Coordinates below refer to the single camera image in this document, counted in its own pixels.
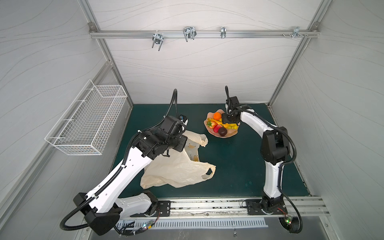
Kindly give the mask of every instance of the orange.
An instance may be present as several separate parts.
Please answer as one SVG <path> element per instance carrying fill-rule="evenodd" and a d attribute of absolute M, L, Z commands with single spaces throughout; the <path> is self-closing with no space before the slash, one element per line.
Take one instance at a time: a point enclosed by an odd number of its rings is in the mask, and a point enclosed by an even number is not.
<path fill-rule="evenodd" d="M 217 113 L 217 112 L 216 112 L 216 113 L 214 114 L 214 119 L 215 119 L 215 120 L 220 120 L 220 119 L 221 119 L 221 113 Z"/>

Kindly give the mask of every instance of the white wire basket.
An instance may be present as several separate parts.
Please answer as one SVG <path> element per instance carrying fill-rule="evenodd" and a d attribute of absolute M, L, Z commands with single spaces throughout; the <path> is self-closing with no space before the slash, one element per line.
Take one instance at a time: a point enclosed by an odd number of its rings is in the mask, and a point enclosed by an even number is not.
<path fill-rule="evenodd" d="M 89 82 L 45 137 L 67 155 L 101 155 L 127 98 L 121 85 Z"/>

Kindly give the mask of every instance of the plastic bag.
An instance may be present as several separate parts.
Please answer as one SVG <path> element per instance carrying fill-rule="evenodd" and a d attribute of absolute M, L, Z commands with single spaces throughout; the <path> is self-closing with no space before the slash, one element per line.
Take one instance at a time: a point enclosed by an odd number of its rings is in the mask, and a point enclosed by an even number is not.
<path fill-rule="evenodd" d="M 204 134 L 185 131 L 188 137 L 182 152 L 170 149 L 170 157 L 159 155 L 146 168 L 141 177 L 140 186 L 144 189 L 169 184 L 173 187 L 184 187 L 211 179 L 216 166 L 199 161 L 198 148 L 205 147 L 208 139 Z"/>

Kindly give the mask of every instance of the dark green mat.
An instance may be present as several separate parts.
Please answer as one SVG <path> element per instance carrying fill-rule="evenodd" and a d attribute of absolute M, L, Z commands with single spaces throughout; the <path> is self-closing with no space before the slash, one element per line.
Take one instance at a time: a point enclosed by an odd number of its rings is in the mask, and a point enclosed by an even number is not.
<path fill-rule="evenodd" d="M 265 104 L 249 104 L 260 116 L 273 122 Z M 181 188 L 168 184 L 149 190 L 158 198 L 165 197 L 244 197 L 261 196 L 265 181 L 265 163 L 260 155 L 261 137 L 248 125 L 242 124 L 239 132 L 229 138 L 215 137 L 206 130 L 203 121 L 208 112 L 223 109 L 224 104 L 179 104 L 179 114 L 189 119 L 187 130 L 208 137 L 206 147 L 199 148 L 201 162 L 216 166 L 213 178 Z M 135 104 L 128 121 L 120 148 L 114 163 L 116 166 L 124 157 L 126 146 L 138 129 L 153 126 L 162 119 L 167 104 Z M 170 115 L 175 115 L 174 107 Z M 130 197 L 143 191 L 140 187 L 142 170 L 125 188 L 120 197 Z M 294 164 L 285 166 L 283 185 L 290 196 L 307 196 L 308 191 Z"/>

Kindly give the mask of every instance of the bowl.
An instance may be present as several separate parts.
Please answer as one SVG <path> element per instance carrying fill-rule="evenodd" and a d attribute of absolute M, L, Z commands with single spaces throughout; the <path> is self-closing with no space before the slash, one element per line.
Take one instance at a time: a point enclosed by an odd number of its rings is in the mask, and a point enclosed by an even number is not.
<path fill-rule="evenodd" d="M 221 113 L 221 114 L 225 113 L 222 109 L 219 109 L 219 110 L 217 110 L 216 112 L 219 112 L 219 113 Z M 228 131 L 227 134 L 226 134 L 225 136 L 221 136 L 218 132 L 214 132 L 214 130 L 213 130 L 212 128 L 209 128 L 209 127 L 207 126 L 207 122 L 208 122 L 207 119 L 208 119 L 208 118 L 213 118 L 215 113 L 208 113 L 208 114 L 207 114 L 207 118 L 206 118 L 205 121 L 204 121 L 204 126 L 206 127 L 206 129 L 208 130 L 208 132 L 209 132 L 210 134 L 212 134 L 213 136 L 215 136 L 215 137 L 221 137 L 221 138 L 227 138 L 227 137 L 232 137 L 233 135 L 236 135 L 238 129 L 227 129 L 227 131 Z"/>

